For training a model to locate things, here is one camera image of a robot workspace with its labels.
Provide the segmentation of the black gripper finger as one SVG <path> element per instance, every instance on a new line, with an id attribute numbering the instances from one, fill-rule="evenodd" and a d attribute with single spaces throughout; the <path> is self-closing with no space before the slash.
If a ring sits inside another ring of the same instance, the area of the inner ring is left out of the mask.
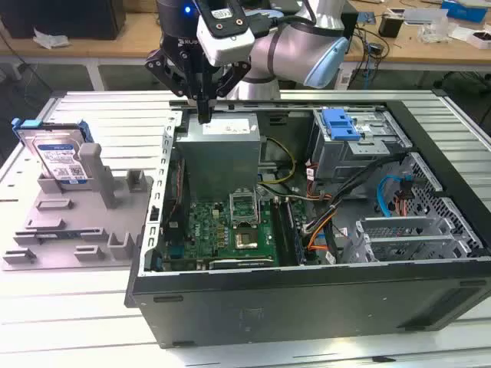
<path id="1" fill-rule="evenodd" d="M 201 73 L 196 69 L 189 50 L 174 55 L 175 60 L 160 48 L 149 55 L 145 68 L 178 97 L 186 97 L 196 108 L 199 123 L 206 122 L 206 96 Z"/>
<path id="2" fill-rule="evenodd" d="M 228 67 L 206 67 L 206 122 L 209 123 L 218 97 L 225 97 L 247 75 L 249 61 L 234 62 Z"/>

